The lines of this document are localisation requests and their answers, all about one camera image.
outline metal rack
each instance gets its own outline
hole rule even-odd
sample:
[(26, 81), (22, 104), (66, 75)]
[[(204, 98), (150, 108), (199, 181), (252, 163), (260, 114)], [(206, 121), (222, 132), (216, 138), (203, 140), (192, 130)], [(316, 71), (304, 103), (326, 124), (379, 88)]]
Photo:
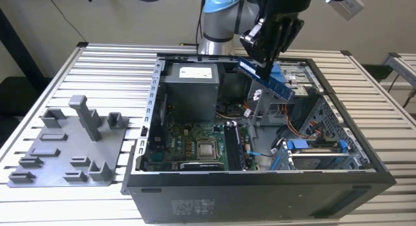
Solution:
[[(120, 194), (128, 152), (140, 136), (158, 53), (195, 53), (195, 47), (90, 44), (78, 47), (48, 88), (0, 149), (0, 222), (24, 225), (143, 225), (130, 196)], [(416, 224), (416, 122), (352, 56), (339, 51), (291, 50), (283, 57), (312, 58), (398, 185), (339, 221), (275, 222), (280, 225), (414, 226)], [(130, 119), (114, 184), (108, 187), (8, 188), (8, 175), (28, 151), (47, 108), (68, 115), (74, 94), (90, 99), (99, 114)], [(274, 222), (227, 223), (272, 225)]]
[(384, 65), (390, 65), (410, 84), (416, 87), (416, 54), (390, 53)]

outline gray plastic peg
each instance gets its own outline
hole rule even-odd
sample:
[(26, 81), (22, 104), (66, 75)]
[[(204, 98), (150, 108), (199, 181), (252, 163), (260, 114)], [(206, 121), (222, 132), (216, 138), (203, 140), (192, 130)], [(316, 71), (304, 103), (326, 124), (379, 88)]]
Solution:
[(107, 117), (107, 122), (108, 122), (108, 126), (112, 130), (114, 129), (124, 129), (127, 127), (122, 113), (110, 113), (108, 117)]
[(47, 128), (60, 128), (60, 125), (58, 123), (59, 119), (67, 119), (60, 109), (48, 109), (42, 117)]
[(76, 110), (79, 121), (87, 130), (88, 136), (92, 141), (99, 141), (102, 135), (98, 129), (98, 123), (94, 120), (91, 112), (87, 107), (87, 97), (84, 95), (75, 95), (70, 100), (70, 107)]

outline aluminum slat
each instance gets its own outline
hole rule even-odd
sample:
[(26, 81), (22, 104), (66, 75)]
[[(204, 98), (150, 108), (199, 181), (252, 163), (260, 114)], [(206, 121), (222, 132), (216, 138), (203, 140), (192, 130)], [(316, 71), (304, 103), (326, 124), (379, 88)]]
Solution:
[(86, 68), (74, 68), (70, 71), (70, 75), (118, 75), (118, 76), (151, 76), (154, 74), (152, 69), (86, 69)]
[(376, 150), (416, 150), (415, 140), (370, 140)]
[(378, 94), (338, 93), (339, 98), (383, 98)]
[(342, 102), (386, 102), (383, 98), (339, 97)]
[(370, 129), (363, 129), (362, 132), (368, 139), (372, 139), (372, 138), (414, 138), (414, 139), (416, 139), (416, 131), (414, 131), (414, 130), (394, 130), (394, 129), (370, 130)]
[(147, 91), (107, 91), (107, 90), (58, 90), (54, 94), (56, 98), (71, 98), (74, 95), (84, 95), (87, 98), (131, 98), (147, 99)]
[[(83, 93), (88, 97), (87, 104), (96, 108), (100, 115), (119, 111), (123, 115), (134, 117), (130, 120), (128, 139), (140, 135), (140, 123), (143, 120), (143, 108), (140, 102), (146, 98), (148, 86), (146, 81), (136, 83), (132, 78), (146, 78), (152, 73), (151, 64), (158, 52), (195, 53), (195, 47), (174, 46), (135, 46), (90, 44), (82, 53), (79, 64), (72, 68), (66, 82), (58, 87), (54, 98), (47, 104), (56, 105), (67, 115), (76, 115), (75, 110), (68, 107), (68, 100), (72, 94)], [(339, 99), (343, 101), (348, 112), (358, 117), (355, 122), (367, 131), (370, 137), (379, 137), (378, 131), (390, 132), (391, 135), (371, 138), (370, 142), (378, 151), (382, 160), (386, 162), (396, 177), (398, 185), (383, 195), (376, 196), (368, 203), (356, 209), (351, 215), (340, 220), (312, 220), (294, 222), (238, 222), (207, 225), (348, 225), (348, 226), (412, 226), (416, 225), (415, 202), (416, 202), (416, 176), (414, 175), (416, 165), (416, 151), (410, 141), (414, 138), (394, 137), (394, 133), (414, 131), (408, 128), (408, 122), (399, 117), (387, 119), (382, 116), (402, 115), (392, 108), (388, 101), (363, 101), (360, 99), (384, 99), (379, 91), (366, 78), (362, 78), (360, 70), (350, 63), (350, 60), (338, 51), (300, 51), (291, 50), (282, 54), (282, 57), (312, 58), (320, 67), (324, 76), (331, 82), (335, 81), (334, 89)], [(27, 129), (16, 141), (15, 146), (7, 154), (7, 162), (0, 163), (0, 183), (8, 181), (7, 175), (14, 170), (20, 157), (34, 141), (24, 141), (23, 138), (36, 137), (43, 122), (39, 116), (46, 111), (43, 108)], [(122, 151), (130, 152), (132, 140), (123, 142)], [(120, 154), (119, 168), (116, 169), (116, 181), (123, 181), (128, 153)], [(0, 185), (0, 222), (15, 222), (14, 226), (52, 226), (52, 225), (143, 225), (140, 213), (130, 196), (120, 194), (122, 184), (112, 184), (108, 187), (78, 187), (71, 188), (8, 188)], [(51, 215), (54, 209), (71, 209)]]
[(348, 74), (348, 75), (362, 75), (356, 69), (331, 69), (320, 68), (323, 74)]
[(399, 115), (395, 111), (388, 110), (348, 110), (350, 114), (379, 114), (379, 115)]
[(408, 124), (358, 124), (360, 129), (396, 128), (411, 129)]
[(327, 80), (355, 80), (366, 81), (362, 75), (344, 75), (344, 74), (324, 74)]

